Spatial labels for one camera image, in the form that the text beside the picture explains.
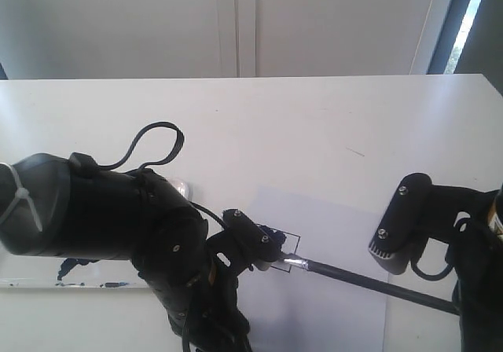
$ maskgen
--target white table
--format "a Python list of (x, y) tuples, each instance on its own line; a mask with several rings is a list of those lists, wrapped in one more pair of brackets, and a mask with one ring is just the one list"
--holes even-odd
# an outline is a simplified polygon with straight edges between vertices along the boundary
[[(481, 75), (8, 81), (0, 82), (0, 159), (78, 151), (112, 163), (141, 127), (169, 120), (185, 147), (159, 172), (190, 181), (194, 200), (214, 211), (246, 209), (270, 185), (382, 214), (402, 177), (417, 171), (437, 184), (501, 185), (502, 116), (503, 99)], [(161, 157), (172, 138), (147, 134), (126, 168)], [(424, 270), (441, 269), (444, 251), (428, 246)], [(454, 281), (391, 278), (446, 299)], [(2, 350), (180, 350), (147, 291), (2, 291), (0, 309)], [(460, 345), (456, 317), (398, 299), (388, 300), (385, 334), (386, 351)]]

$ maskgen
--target metal screw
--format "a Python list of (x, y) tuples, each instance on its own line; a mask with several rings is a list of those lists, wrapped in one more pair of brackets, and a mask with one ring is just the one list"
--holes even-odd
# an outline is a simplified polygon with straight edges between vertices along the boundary
[(377, 236), (379, 236), (379, 238), (381, 240), (385, 240), (387, 238), (387, 231), (386, 231), (386, 229), (379, 229), (379, 230), (377, 230)]

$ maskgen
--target white tabletop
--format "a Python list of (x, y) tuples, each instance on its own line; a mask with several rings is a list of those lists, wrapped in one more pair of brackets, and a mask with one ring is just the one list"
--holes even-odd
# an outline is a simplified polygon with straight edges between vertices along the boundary
[[(436, 184), (499, 187), (501, 116), (503, 99), (481, 75), (5, 81), (0, 160), (78, 151), (112, 163), (141, 127), (169, 120), (185, 146), (159, 172), (188, 180), (194, 200), (214, 211), (246, 209), (268, 185), (382, 214), (413, 172)], [(169, 132), (147, 134), (126, 168), (160, 158), (172, 141)], [(423, 269), (443, 268), (444, 251), (428, 246)], [(455, 276), (391, 282), (449, 299)], [(2, 349), (180, 350), (146, 291), (134, 300), (65, 293), (0, 292)], [(459, 350), (456, 317), (398, 299), (388, 300), (386, 317), (386, 351)]]

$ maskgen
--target white paper sheet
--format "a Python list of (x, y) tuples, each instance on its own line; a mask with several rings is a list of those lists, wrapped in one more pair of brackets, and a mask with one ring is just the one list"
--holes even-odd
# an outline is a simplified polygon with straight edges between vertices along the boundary
[[(276, 189), (262, 188), (247, 215), (301, 236), (298, 254), (387, 281), (367, 252), (380, 216)], [(386, 296), (292, 268), (240, 276), (239, 306), (251, 322), (255, 352), (383, 349)]]

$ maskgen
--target screw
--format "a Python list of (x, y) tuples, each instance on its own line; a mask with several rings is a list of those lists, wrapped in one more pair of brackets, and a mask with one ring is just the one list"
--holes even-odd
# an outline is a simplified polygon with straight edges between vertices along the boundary
[(386, 231), (386, 229), (379, 229), (379, 230), (377, 230), (377, 236), (379, 236), (379, 238), (381, 240), (385, 240), (387, 238), (387, 231)]

